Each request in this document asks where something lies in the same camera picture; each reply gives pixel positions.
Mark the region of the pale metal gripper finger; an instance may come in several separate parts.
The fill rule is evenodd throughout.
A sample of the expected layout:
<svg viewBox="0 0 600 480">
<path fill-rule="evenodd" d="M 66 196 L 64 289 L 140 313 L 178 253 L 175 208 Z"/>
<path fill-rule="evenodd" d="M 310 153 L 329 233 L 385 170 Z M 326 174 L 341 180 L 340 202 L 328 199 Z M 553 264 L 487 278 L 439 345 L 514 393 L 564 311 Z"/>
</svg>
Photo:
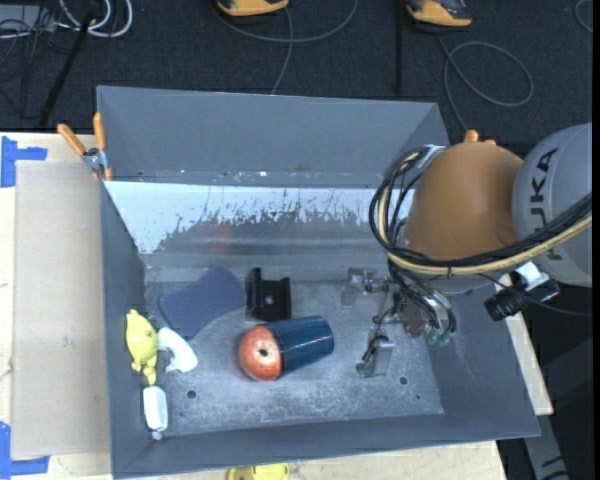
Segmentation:
<svg viewBox="0 0 600 480">
<path fill-rule="evenodd" d="M 354 306 L 362 296 L 386 293 L 387 280 L 373 268 L 349 268 L 348 280 L 341 290 L 341 305 Z"/>
<path fill-rule="evenodd" d="M 395 343 L 382 331 L 368 340 L 361 360 L 356 364 L 357 373 L 363 378 L 385 376 L 389 372 Z"/>
</svg>

